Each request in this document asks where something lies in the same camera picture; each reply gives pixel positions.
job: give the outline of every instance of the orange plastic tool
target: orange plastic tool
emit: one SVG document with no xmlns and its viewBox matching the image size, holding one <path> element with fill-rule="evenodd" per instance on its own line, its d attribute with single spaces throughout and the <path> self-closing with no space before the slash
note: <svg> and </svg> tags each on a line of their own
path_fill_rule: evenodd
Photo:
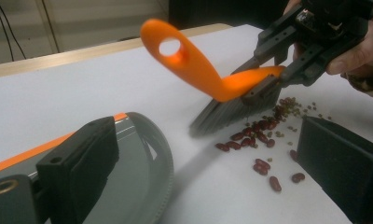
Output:
<svg viewBox="0 0 373 224">
<path fill-rule="evenodd" d="M 212 96 L 218 102 L 242 96 L 267 75 L 278 77 L 284 69 L 283 66 L 262 67 L 221 78 L 200 50 L 165 21 L 146 21 L 141 29 L 141 39 L 155 59 L 185 82 Z M 172 55 L 164 55 L 159 50 L 160 44 L 169 39 L 178 40 L 180 48 Z"/>
</svg>

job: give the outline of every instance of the dried bean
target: dried bean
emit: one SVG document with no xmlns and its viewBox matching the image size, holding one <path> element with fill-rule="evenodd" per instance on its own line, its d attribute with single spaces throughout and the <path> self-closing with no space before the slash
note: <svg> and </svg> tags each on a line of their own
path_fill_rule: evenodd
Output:
<svg viewBox="0 0 373 224">
<path fill-rule="evenodd" d="M 218 149 L 221 149 L 223 151 L 229 151 L 229 147 L 225 144 L 222 144 L 222 143 L 215 144 L 215 147 L 218 148 Z"/>
<path fill-rule="evenodd" d="M 282 191 L 282 186 L 280 185 L 280 182 L 279 182 L 279 179 L 277 179 L 276 176 L 271 176 L 269 178 L 269 182 L 270 182 L 270 186 L 271 188 L 276 191 L 276 192 L 280 192 Z"/>
<path fill-rule="evenodd" d="M 244 138 L 242 139 L 241 146 L 242 147 L 248 147 L 251 144 L 251 138 Z"/>
<path fill-rule="evenodd" d="M 274 147 L 274 144 L 276 144 L 276 141 L 274 141 L 274 139 L 269 139 L 268 142 L 266 143 L 266 146 Z"/>
<path fill-rule="evenodd" d="M 290 150 L 289 151 L 289 155 L 291 156 L 292 160 L 293 161 L 296 161 L 297 162 L 297 152 L 295 150 Z"/>
<path fill-rule="evenodd" d="M 260 129 L 261 129 L 262 131 L 267 130 L 268 127 L 269 127 L 269 123 L 268 123 L 268 121 L 265 120 L 265 119 L 260 120 L 260 121 L 258 122 L 258 125 L 259 125 L 259 127 L 260 127 Z"/>
<path fill-rule="evenodd" d="M 280 105 L 286 105 L 286 101 L 285 101 L 284 99 L 280 99 L 280 100 L 279 100 L 279 104 L 280 104 Z"/>
<path fill-rule="evenodd" d="M 233 134 L 230 139 L 232 139 L 233 141 L 239 141 L 241 140 L 242 138 L 244 137 L 244 134 L 243 133 L 235 133 Z"/>
<path fill-rule="evenodd" d="M 275 120 L 272 120 L 269 122 L 268 130 L 273 130 L 276 128 L 276 126 L 277 126 L 277 122 Z"/>
<path fill-rule="evenodd" d="M 267 175 L 267 174 L 268 174 L 268 170 L 265 169 L 264 166 L 259 165 L 259 164 L 257 164 L 257 163 L 253 166 L 253 169 L 254 169 L 255 171 L 257 171 L 260 175 Z"/>
<path fill-rule="evenodd" d="M 270 169 L 270 165 L 267 162 L 262 161 L 261 159 L 256 159 L 256 164 L 263 166 L 263 168 L 267 170 Z"/>
<path fill-rule="evenodd" d="M 248 128 L 245 128 L 245 129 L 242 130 L 242 133 L 245 136 L 250 136 L 252 132 L 253 132 L 253 128 L 251 128 L 251 127 L 248 127 Z"/>
<path fill-rule="evenodd" d="M 237 143 L 237 142 L 234 142 L 234 141 L 229 141 L 229 142 L 227 142 L 226 143 L 226 145 L 228 146 L 228 147 L 230 147 L 230 148 L 233 148 L 233 149 L 240 149 L 242 146 L 240 146 L 240 144 L 239 143 Z"/>
<path fill-rule="evenodd" d="M 263 133 L 257 133 L 256 137 L 259 139 L 259 141 L 261 141 L 263 143 L 268 142 L 268 137 L 266 135 L 264 135 Z"/>
<path fill-rule="evenodd" d="M 254 137 L 250 138 L 250 147 L 253 147 L 256 144 L 256 139 Z"/>
<path fill-rule="evenodd" d="M 302 173 L 296 173 L 291 176 L 292 182 L 299 183 L 301 180 L 305 179 L 305 175 Z"/>
<path fill-rule="evenodd" d="M 260 127 L 257 123 L 253 125 L 253 132 L 254 133 L 259 133 L 260 132 Z"/>
</svg>

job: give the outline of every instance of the black mechanical part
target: black mechanical part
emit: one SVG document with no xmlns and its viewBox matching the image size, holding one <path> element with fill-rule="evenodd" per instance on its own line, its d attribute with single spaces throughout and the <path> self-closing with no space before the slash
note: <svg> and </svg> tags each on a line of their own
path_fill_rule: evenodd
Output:
<svg viewBox="0 0 373 224">
<path fill-rule="evenodd" d="M 37 213 L 32 181 L 26 175 L 0 179 L 0 223 L 43 223 Z"/>
<path fill-rule="evenodd" d="M 113 117 L 92 121 L 37 165 L 53 203 L 53 224 L 79 224 L 99 200 L 119 158 Z"/>
<path fill-rule="evenodd" d="M 38 162 L 33 179 L 0 179 L 0 224 L 82 223 L 118 158 L 114 118 L 86 124 Z"/>
<path fill-rule="evenodd" d="M 297 161 L 352 223 L 373 224 L 373 143 L 325 119 L 303 119 Z"/>
<path fill-rule="evenodd" d="M 333 17 L 326 15 L 339 10 L 347 12 Z M 272 58 L 275 64 L 283 63 L 294 43 L 304 49 L 303 53 L 283 70 L 277 85 L 270 83 L 272 89 L 258 85 L 244 94 L 242 101 L 249 105 L 256 100 L 252 92 L 254 95 L 269 95 L 278 91 L 274 89 L 289 85 L 310 86 L 325 72 L 330 61 L 364 39 L 367 22 L 372 18 L 372 0 L 302 1 L 301 5 L 292 8 L 259 34 L 254 57 L 234 73 L 257 68 Z"/>
</svg>

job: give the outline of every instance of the white table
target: white table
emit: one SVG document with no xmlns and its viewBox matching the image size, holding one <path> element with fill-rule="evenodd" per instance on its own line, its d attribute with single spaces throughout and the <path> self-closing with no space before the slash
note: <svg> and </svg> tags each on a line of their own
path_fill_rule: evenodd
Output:
<svg viewBox="0 0 373 224">
<path fill-rule="evenodd" d="M 245 25 L 190 39 L 226 76 L 252 56 L 259 32 Z M 216 134 L 191 138 L 188 125 L 211 98 L 172 75 L 144 48 L 14 73 L 0 75 L 0 161 L 93 119 L 135 111 L 162 129 L 173 151 L 173 195 L 160 223 L 350 223 L 309 176 L 298 185 L 289 180 L 292 173 L 303 172 L 287 155 L 298 138 L 287 126 L 299 128 L 300 119 L 279 126 L 286 137 L 272 149 L 260 145 L 219 151 L 214 144 L 227 141 L 245 120 Z M 331 116 L 373 142 L 373 99 L 341 77 L 323 75 L 311 87 L 288 87 L 281 97 L 286 96 L 295 96 L 303 105 L 315 102 L 317 111 L 311 115 Z M 252 169 L 254 159 L 269 157 L 270 174 L 282 182 L 281 193 L 269 187 L 267 176 Z"/>
</svg>

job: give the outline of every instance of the finger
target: finger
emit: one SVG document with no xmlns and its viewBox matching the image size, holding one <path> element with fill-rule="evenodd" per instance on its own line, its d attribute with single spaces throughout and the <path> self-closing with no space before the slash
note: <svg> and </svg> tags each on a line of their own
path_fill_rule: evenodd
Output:
<svg viewBox="0 0 373 224">
<path fill-rule="evenodd" d="M 326 72 L 331 75 L 349 72 L 363 64 L 373 65 L 373 21 L 369 21 L 363 42 L 332 60 Z"/>
<path fill-rule="evenodd" d="M 345 73 L 369 63 L 373 53 L 373 38 L 366 38 L 361 44 L 339 55 L 326 68 L 330 75 Z"/>
<path fill-rule="evenodd" d="M 347 75 L 354 77 L 373 77 L 373 66 L 365 64 L 361 67 L 347 72 Z"/>
</svg>

